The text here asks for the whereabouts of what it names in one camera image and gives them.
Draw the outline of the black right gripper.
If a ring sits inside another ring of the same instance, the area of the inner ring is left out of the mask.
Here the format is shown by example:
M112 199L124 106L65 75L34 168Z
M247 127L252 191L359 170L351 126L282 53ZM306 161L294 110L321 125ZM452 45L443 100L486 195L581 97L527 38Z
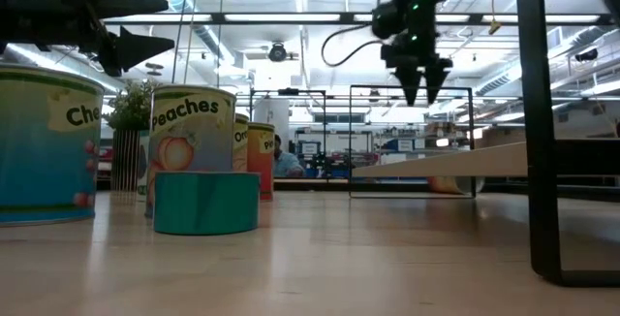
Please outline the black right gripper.
M372 11L371 30L382 40L381 59L388 68L396 68L407 105L418 96L421 72L427 87L427 103L433 104L453 66L452 60L436 52L440 34L436 25L436 5L443 0L396 0L382 3Z

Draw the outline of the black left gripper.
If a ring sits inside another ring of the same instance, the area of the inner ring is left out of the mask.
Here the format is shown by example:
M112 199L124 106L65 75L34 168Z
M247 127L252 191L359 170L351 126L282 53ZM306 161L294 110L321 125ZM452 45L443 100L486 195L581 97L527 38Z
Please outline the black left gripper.
M0 0L0 53L10 43L32 44L41 51L51 45L99 44L104 72L120 77L139 63L174 48L174 40L131 33L107 32L100 18L155 14L169 8L167 0Z

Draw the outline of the tin can tan label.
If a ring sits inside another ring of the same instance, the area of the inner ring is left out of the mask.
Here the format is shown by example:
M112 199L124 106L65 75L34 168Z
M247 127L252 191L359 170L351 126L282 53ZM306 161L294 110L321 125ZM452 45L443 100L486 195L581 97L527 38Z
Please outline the tin can tan label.
M472 195L479 193L485 184L485 178L470 176L430 176L427 183L432 192Z

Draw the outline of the peaches can lavender label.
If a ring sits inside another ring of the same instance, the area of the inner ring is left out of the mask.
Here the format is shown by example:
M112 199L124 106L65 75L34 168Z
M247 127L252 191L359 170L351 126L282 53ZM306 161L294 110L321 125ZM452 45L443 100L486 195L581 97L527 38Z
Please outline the peaches can lavender label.
M197 85L163 85L152 93L146 207L153 215L158 172L230 172L235 96Z

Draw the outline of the blue cherries can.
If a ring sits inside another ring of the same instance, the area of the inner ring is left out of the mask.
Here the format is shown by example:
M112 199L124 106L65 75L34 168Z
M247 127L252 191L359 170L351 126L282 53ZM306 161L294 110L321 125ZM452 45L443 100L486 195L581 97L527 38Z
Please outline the blue cherries can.
M104 93L74 74L0 65L0 226L94 216Z

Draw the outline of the oranges can yellow label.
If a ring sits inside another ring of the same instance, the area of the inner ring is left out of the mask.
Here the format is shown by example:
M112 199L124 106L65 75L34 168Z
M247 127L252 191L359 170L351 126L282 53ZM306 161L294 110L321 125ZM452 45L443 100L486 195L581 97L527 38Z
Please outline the oranges can yellow label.
M249 117L237 113L233 128L232 166L236 172L247 171L247 133Z

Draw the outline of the orange-red pineapple can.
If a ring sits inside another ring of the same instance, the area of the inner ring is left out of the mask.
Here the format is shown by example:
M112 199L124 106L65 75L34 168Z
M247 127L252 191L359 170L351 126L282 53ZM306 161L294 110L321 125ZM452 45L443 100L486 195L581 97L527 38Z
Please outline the orange-red pineapple can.
M273 199L273 171L275 128L271 124L249 122L247 143L247 170L260 176L260 200Z

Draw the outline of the short teal can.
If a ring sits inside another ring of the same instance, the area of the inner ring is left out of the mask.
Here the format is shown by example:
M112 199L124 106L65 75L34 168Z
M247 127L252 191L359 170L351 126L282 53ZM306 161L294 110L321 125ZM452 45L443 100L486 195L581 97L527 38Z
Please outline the short teal can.
M161 172L154 183L153 229L180 236L253 231L259 225L260 184L254 173Z

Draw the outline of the green plant striped pot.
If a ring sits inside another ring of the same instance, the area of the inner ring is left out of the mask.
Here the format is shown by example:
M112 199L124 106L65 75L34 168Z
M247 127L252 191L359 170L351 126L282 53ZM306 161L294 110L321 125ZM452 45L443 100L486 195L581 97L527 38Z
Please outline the green plant striped pot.
M140 133L148 133L152 93L158 86L151 80L130 81L108 101L111 112L104 120L112 129L110 187L113 191L135 192L140 170Z

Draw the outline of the white pillar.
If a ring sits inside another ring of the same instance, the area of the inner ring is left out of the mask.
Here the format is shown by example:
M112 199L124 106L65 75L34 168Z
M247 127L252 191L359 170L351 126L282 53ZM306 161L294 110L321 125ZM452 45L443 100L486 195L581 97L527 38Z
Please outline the white pillar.
M289 151L290 101L288 99L260 96L253 102L252 121L274 126L280 137L282 151Z

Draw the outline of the person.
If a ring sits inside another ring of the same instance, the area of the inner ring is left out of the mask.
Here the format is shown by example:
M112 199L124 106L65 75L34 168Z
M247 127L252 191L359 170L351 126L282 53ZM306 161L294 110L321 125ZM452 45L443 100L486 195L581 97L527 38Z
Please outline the person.
M275 177L302 177L304 175L304 169L297 157L282 150L281 139L277 134L274 135L273 175Z

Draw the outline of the wooden shelf black metal frame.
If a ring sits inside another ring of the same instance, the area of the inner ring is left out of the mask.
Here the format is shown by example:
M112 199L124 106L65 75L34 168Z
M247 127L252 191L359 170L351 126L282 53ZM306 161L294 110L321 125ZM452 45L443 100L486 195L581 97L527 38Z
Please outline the wooden shelf black metal frame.
M517 0L529 184L530 261L543 279L565 287L620 287L620 270L564 270L556 180L602 160L612 142L559 141L554 135L544 0Z

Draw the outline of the black aluminium rig frame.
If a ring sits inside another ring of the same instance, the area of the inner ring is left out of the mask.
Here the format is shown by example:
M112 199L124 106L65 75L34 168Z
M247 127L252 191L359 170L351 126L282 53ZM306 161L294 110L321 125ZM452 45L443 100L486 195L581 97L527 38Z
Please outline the black aluminium rig frame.
M182 14L155 14L124 16L106 19L104 24L109 26L129 25L161 25L161 26L258 26L258 25L317 25L342 26L351 30L371 24L373 16L370 13L251 13L251 14L207 14L197 13L197 20L192 21L189 16ZM609 27L614 24L610 14L548 14L545 23L553 26L599 26ZM498 20L504 27L518 25L518 15L499 14L497 16L484 14L438 14L436 24L440 26L485 26L493 19ZM422 192L429 189L422 184L396 183L367 183L352 182L349 179L337 177L324 178L281 178L275 182L275 188L281 191L353 191L353 192ZM620 188L608 186L560 185L558 194L567 198L586 198L592 201L610 201L620 199Z

